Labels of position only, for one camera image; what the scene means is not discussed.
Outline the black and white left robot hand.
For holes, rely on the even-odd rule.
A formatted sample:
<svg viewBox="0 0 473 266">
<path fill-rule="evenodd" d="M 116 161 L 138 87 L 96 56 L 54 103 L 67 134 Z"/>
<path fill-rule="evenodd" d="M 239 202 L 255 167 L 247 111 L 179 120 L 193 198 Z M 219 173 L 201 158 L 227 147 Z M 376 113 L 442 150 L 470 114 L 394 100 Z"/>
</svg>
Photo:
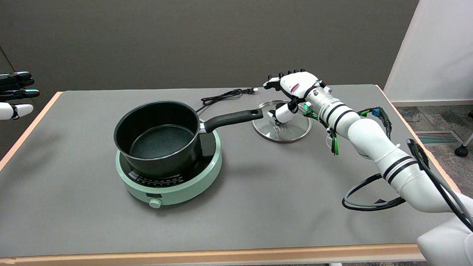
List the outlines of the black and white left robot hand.
<svg viewBox="0 0 473 266">
<path fill-rule="evenodd" d="M 28 71 L 0 74 L 0 120 L 17 120 L 30 114 L 34 106 L 29 103 L 9 103 L 39 97 L 39 90 L 28 89 L 35 83 Z"/>
</svg>

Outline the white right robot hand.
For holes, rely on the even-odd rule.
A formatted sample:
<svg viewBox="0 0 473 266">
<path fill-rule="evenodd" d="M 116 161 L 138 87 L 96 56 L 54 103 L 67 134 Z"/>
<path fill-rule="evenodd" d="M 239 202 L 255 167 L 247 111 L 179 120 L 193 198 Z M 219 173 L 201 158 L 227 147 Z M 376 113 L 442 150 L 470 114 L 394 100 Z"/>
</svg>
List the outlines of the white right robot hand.
<svg viewBox="0 0 473 266">
<path fill-rule="evenodd" d="M 274 78 L 269 76 L 263 88 L 282 91 L 290 101 L 281 106 L 277 105 L 274 110 L 268 112 L 268 115 L 278 126 L 287 123 L 298 112 L 299 104 L 306 101 L 308 94 L 314 89 L 323 87 L 326 87 L 323 80 L 303 69 L 289 71 L 287 75 L 280 73 Z"/>
</svg>

